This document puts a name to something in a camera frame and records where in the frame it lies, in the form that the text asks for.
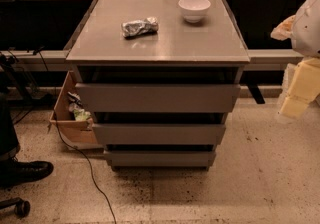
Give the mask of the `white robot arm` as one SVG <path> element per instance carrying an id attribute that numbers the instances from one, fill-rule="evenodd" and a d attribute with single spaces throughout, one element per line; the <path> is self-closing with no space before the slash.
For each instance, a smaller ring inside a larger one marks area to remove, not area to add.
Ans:
<path id="1" fill-rule="evenodd" d="M 320 0 L 306 0 L 295 15 L 273 29 L 271 37 L 290 39 L 292 49 L 304 56 L 294 67 L 278 110 L 279 120 L 297 120 L 320 95 Z"/>

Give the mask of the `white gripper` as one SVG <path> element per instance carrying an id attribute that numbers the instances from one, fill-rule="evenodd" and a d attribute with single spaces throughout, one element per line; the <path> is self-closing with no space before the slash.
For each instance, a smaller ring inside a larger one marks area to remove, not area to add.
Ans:
<path id="1" fill-rule="evenodd" d="M 295 16 L 292 15 L 275 27 L 270 36 L 273 39 L 284 41 L 291 37 L 292 25 Z M 292 82 L 288 89 L 288 96 L 279 110 L 287 118 L 298 119 L 303 112 L 320 94 L 320 60 L 308 58 L 301 61 L 296 67 Z"/>

